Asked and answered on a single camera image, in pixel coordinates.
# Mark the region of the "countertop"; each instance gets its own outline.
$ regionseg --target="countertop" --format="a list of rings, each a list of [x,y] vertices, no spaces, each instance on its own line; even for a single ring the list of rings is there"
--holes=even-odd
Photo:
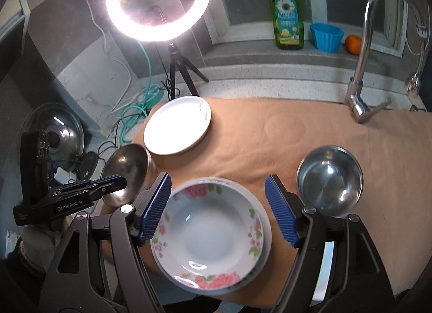
[[[289,275],[296,250],[282,239],[264,196],[264,179],[276,173],[295,192],[300,161],[312,149],[339,145],[359,161],[364,190],[353,212],[368,229],[387,270],[394,293],[410,288],[432,249],[432,116],[388,110],[368,123],[355,123],[346,106],[278,99],[207,99],[212,122],[190,151],[153,158],[173,187],[203,176],[239,182],[261,201],[272,227],[272,250],[260,275],[226,301],[271,308]],[[134,142],[143,144],[143,129]],[[102,213],[111,211],[104,207]],[[144,264],[159,273],[150,246],[140,249]]]

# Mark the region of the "pot lid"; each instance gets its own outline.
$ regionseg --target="pot lid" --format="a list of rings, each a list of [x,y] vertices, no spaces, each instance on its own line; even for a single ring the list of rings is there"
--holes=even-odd
[[[50,158],[54,169],[71,170],[76,154],[84,150],[84,132],[81,122],[64,105],[47,103],[30,116],[28,131],[42,129],[50,138]]]

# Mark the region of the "faucet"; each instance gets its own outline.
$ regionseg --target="faucet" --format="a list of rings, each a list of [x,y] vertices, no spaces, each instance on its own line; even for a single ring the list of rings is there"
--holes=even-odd
[[[362,46],[360,49],[359,60],[357,62],[354,76],[351,77],[348,90],[345,95],[345,104],[353,111],[354,117],[358,123],[367,122],[375,113],[383,110],[389,104],[391,99],[379,104],[374,109],[370,109],[360,97],[363,87],[363,75],[366,68],[366,61],[368,60],[369,51],[371,49],[372,41],[372,22],[376,5],[380,0],[368,0],[366,10],[364,12],[363,33],[362,33]],[[423,16],[413,0],[405,0],[413,9],[417,21],[417,32],[420,36],[420,60],[416,72],[406,80],[405,86],[407,87],[408,96],[417,97],[420,90],[420,71],[422,70],[423,58],[425,53],[424,40],[427,38],[428,29],[423,20]]]

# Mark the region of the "floral bowl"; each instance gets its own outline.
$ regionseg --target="floral bowl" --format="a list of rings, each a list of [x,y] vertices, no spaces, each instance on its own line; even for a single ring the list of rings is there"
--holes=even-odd
[[[258,212],[237,190],[209,179],[172,193],[152,239],[163,272],[179,286],[215,291],[243,280],[263,248]]]

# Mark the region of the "screw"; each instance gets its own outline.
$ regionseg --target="screw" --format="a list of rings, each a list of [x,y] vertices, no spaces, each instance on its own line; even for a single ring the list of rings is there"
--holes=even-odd
[[[131,213],[132,210],[133,210],[133,205],[129,203],[124,204],[120,209],[120,211],[123,213]]]
[[[312,207],[312,206],[306,206],[303,210],[307,214],[315,214],[315,213],[317,213],[317,210],[315,209],[315,207]]]
[[[350,214],[348,216],[348,219],[353,223],[357,223],[358,221],[360,221],[360,217],[357,214]]]
[[[78,220],[86,219],[86,218],[87,218],[87,212],[79,212],[79,213],[76,215],[76,218],[77,218]]]

